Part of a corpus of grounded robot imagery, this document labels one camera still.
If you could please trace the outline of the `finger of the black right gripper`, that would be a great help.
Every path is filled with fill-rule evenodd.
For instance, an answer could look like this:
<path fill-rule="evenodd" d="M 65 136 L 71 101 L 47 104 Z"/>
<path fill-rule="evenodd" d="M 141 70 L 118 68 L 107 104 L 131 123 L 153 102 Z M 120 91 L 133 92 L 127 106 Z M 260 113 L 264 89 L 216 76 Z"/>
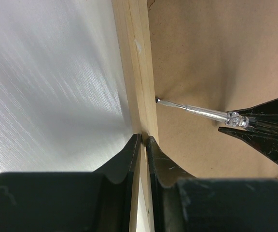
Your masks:
<path fill-rule="evenodd" d="M 278 136 L 264 133 L 219 127 L 218 131 L 237 138 L 278 165 Z"/>
<path fill-rule="evenodd" d="M 235 110 L 242 116 L 267 121 L 278 121 L 278 98 L 247 109 Z"/>

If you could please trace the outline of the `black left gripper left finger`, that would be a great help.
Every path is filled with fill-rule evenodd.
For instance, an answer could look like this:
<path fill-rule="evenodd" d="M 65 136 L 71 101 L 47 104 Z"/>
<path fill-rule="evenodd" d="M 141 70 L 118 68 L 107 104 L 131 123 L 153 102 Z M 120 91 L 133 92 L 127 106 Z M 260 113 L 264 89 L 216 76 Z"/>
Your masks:
<path fill-rule="evenodd" d="M 93 172 L 0 174 L 0 232 L 134 232 L 141 135 Z"/>

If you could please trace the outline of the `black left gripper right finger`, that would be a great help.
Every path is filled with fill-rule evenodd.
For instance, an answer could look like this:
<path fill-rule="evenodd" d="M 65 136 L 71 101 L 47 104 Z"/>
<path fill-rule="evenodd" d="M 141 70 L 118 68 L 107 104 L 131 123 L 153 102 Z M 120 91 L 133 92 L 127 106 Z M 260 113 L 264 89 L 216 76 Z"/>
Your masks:
<path fill-rule="evenodd" d="M 278 232 L 278 180 L 196 178 L 146 146 L 157 232 Z"/>

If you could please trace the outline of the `clear handled screwdriver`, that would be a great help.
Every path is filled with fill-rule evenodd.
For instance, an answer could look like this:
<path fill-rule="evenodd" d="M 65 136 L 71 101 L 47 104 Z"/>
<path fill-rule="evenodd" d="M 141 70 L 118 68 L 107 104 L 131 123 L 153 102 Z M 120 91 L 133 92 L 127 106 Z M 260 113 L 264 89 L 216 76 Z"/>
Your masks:
<path fill-rule="evenodd" d="M 234 111 L 222 112 L 191 105 L 177 104 L 162 99 L 160 99 L 159 104 L 174 108 L 180 108 L 191 114 L 224 123 L 229 127 L 239 127 L 247 131 L 267 133 L 278 136 L 278 122 L 276 121 L 253 119 L 247 116 L 242 116 L 238 112 Z"/>

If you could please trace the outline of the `wooden picture frame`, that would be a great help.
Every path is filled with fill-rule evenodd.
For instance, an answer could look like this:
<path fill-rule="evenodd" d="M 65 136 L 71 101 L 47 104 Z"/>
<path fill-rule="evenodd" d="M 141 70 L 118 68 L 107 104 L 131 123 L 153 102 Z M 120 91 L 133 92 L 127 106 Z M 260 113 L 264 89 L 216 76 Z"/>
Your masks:
<path fill-rule="evenodd" d="M 235 112 L 277 99 L 278 0 L 114 0 L 112 7 L 132 126 L 143 141 L 149 230 L 149 137 L 196 178 L 278 180 L 277 164 L 218 131 L 245 129 L 155 102 Z"/>

